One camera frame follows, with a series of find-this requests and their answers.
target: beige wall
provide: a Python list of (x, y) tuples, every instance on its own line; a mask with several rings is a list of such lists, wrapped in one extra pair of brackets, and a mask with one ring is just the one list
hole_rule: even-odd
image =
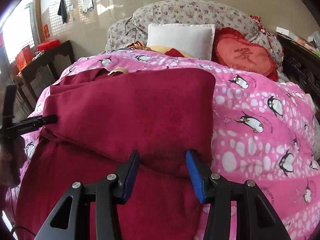
[[(70, 0), (75, 9), (71, 12), (69, 23), (62, 25), (57, 17), (60, 0), (51, 3), (42, 14), (42, 23), (48, 23), (50, 38), (61, 41), (71, 40), (76, 58), (90, 56), (104, 51), (107, 42), (107, 30), (117, 20), (129, 17), (135, 9), (161, 0), (94, 0), (94, 10), (85, 15), (81, 13), (78, 0)], [(233, 6), (248, 15), (261, 16), (262, 23), (275, 33), (280, 26), (307, 38), (319, 26), (301, 0), (212, 0)], [(59, 63), (61, 70), (67, 63)]]

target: pink comforter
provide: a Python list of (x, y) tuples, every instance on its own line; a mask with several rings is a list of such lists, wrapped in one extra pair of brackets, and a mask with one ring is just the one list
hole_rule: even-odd
[[(319, 166), (312, 157), (314, 115), (304, 92), (293, 83), (276, 83), (256, 73), (237, 71), (211, 61), (172, 58), (153, 51), (120, 50), (107, 55), (81, 58), (64, 76), (116, 67), (129, 72), (165, 68), (203, 68), (216, 78), (213, 96), (212, 166), (231, 181), (257, 182), (286, 226), (291, 239), (305, 239), (319, 222)], [(30, 116), (42, 114), (46, 88)], [(29, 160), (39, 131), (24, 135)], [(6, 213), (13, 212), (19, 188), (7, 193)], [(209, 207), (203, 207), (194, 239), (203, 239)], [(231, 209), (230, 239), (236, 237), (236, 205)]]

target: red box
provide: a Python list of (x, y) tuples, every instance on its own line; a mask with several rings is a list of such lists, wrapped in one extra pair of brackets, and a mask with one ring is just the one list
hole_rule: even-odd
[(44, 42), (42, 42), (41, 44), (39, 44), (37, 46), (37, 49), (38, 51), (41, 51), (41, 50), (49, 50), (49, 49), (52, 49), (54, 47), (57, 47), (60, 45), (60, 41), (58, 39), (52, 39), (52, 40), (46, 40)]
[(16, 63), (19, 71), (24, 69), (30, 62), (32, 62), (32, 59), (35, 57), (35, 55), (36, 54), (30, 49), (30, 45), (24, 47), (16, 56)]

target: white pillow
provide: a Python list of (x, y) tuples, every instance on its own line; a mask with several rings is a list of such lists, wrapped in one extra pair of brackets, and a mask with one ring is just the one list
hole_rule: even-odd
[(194, 58), (211, 60), (214, 24), (155, 24), (148, 26), (149, 46), (166, 46), (183, 51)]

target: hanging towel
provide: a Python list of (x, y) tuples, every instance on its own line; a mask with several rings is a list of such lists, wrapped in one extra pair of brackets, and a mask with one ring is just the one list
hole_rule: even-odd
[(62, 22), (64, 24), (67, 20), (67, 17), (68, 17), (68, 13), (67, 13), (67, 9), (66, 9), (66, 5), (65, 5), (64, 0), (60, 1), (58, 15), (62, 16)]

